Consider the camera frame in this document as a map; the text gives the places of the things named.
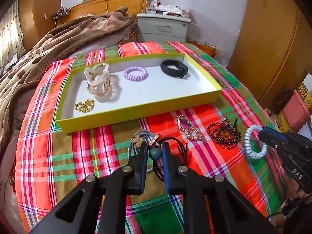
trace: human hand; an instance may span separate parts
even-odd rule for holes
[[[289,200],[293,200],[296,198],[301,198],[305,199],[309,196],[309,194],[305,193],[302,189],[299,189],[298,183],[294,180],[291,179],[288,184],[287,184],[287,192],[286,192],[286,197]]]

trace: beige hair claw clip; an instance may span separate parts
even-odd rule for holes
[[[85,68],[85,79],[88,83],[88,91],[94,97],[104,97],[110,89],[109,64],[102,63],[94,67]]]

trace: black watch band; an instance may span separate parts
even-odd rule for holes
[[[177,69],[168,68],[168,66],[171,65],[175,66]],[[182,78],[188,73],[188,67],[184,65],[182,62],[176,60],[163,61],[160,64],[160,68],[165,74],[172,77]]]

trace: red plaid blanket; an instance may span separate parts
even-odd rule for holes
[[[111,58],[165,52],[187,53],[205,68],[223,88],[218,100],[72,135],[65,135],[55,123],[58,99],[73,68]],[[175,119],[179,114],[197,124],[205,143],[190,142],[177,130]],[[231,121],[238,118],[242,134],[252,124],[273,128],[251,93],[225,68],[190,44],[132,42],[54,62],[29,104],[18,140],[16,193],[25,228],[32,228],[87,175],[109,175],[127,164],[130,139],[140,129],[188,142],[188,167],[206,176],[223,175],[263,215],[275,213],[284,199],[286,185],[280,159],[272,149],[263,159],[249,159],[243,150],[243,139],[231,150],[214,143],[207,134],[207,126],[225,117]],[[260,151],[258,140],[253,139],[252,146]],[[172,143],[174,154],[178,153],[176,148]],[[147,175],[142,196],[127,199],[126,232],[183,232],[181,197],[168,196],[154,173]]]

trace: spiral hair tie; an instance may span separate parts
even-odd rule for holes
[[[140,75],[130,75],[130,72],[132,71],[141,71],[142,74]],[[133,81],[133,82],[139,82],[139,81],[143,81],[144,79],[146,79],[148,77],[148,73],[147,70],[143,67],[139,67],[139,66],[134,66],[134,67],[128,67],[123,71],[123,75],[124,77],[129,80],[129,81]]]
[[[252,158],[252,159],[261,159],[264,157],[264,155],[266,154],[266,151],[268,149],[268,146],[266,144],[263,144],[263,147],[262,147],[262,150],[260,152],[254,152],[252,150],[252,147],[251,147],[251,143],[250,143],[250,136],[251,136],[251,133],[252,131],[258,131],[260,132],[262,130],[262,127],[260,127],[259,125],[251,125],[247,131],[246,131],[246,134],[245,134],[245,150],[247,152],[247,155]]]

